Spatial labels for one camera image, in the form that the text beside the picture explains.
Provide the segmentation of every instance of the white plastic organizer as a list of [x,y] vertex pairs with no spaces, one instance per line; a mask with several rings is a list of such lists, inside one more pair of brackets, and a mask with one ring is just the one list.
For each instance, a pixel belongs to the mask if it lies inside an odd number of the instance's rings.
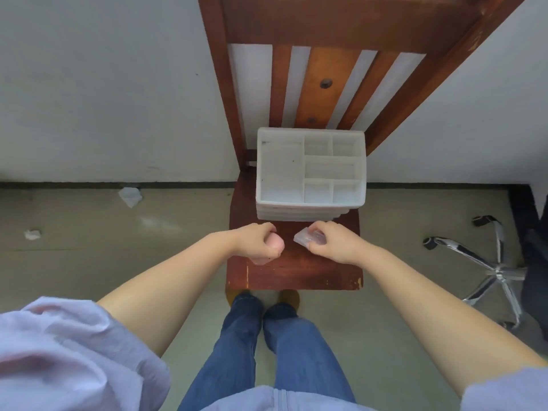
[[363,131],[260,128],[257,217],[332,220],[366,201]]

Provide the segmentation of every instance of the shoe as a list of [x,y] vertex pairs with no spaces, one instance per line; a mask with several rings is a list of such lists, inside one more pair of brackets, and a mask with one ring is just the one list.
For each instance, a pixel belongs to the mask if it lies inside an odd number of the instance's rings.
[[299,304],[301,297],[297,290],[282,290],[278,294],[278,303],[286,303],[297,311],[299,309]]
[[233,290],[231,288],[225,287],[226,301],[229,302],[229,306],[232,307],[234,299],[243,293],[249,294],[249,290]]

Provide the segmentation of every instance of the gray floor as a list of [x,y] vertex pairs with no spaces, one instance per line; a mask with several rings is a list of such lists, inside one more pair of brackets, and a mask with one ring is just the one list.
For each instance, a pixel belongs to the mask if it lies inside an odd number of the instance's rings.
[[[232,190],[143,190],[129,209],[113,190],[0,190],[0,311],[40,295],[96,300],[117,285],[211,231],[228,227]],[[492,214],[506,226],[511,262],[521,262],[504,191],[369,190],[360,210],[362,237],[383,246],[459,297],[483,278],[480,267],[447,250],[427,251],[423,237],[439,234],[493,258],[493,231],[470,218]],[[43,237],[26,241],[38,228]],[[174,410],[208,357],[228,312],[223,266],[164,359],[173,385],[163,410]],[[259,294],[265,304],[275,294]],[[389,410],[457,410],[442,379],[378,286],[366,276],[361,291],[302,291],[299,314],[311,319],[332,347],[360,404]],[[479,306],[509,318],[501,292]],[[536,324],[518,336],[546,353]],[[257,384],[272,384],[276,360],[257,345]]]

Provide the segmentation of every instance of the wooden chair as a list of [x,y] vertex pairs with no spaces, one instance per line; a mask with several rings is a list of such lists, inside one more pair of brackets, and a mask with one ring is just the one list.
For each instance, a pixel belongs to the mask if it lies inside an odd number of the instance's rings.
[[[257,222],[257,150],[248,150],[239,120],[228,43],[271,44],[271,127],[282,123],[292,46],[310,46],[295,127],[325,128],[364,49],[377,54],[338,129],[349,130],[402,52],[425,54],[414,72],[367,128],[373,152],[460,66],[524,0],[198,0],[241,170],[230,228]],[[359,233],[357,210],[336,221]],[[293,242],[302,222],[274,222],[282,256],[264,266],[242,257],[227,264],[227,285],[249,289],[338,289],[362,286],[360,269],[310,254]]]

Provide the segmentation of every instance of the blue jeans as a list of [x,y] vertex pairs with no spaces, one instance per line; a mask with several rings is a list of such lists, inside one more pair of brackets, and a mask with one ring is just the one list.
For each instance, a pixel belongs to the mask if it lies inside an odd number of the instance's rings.
[[[263,304],[250,294],[234,299],[213,352],[198,372],[178,411],[199,411],[255,386],[255,347]],[[314,324],[278,303],[263,318],[265,340],[277,356],[274,388],[311,392],[355,403],[339,362]]]

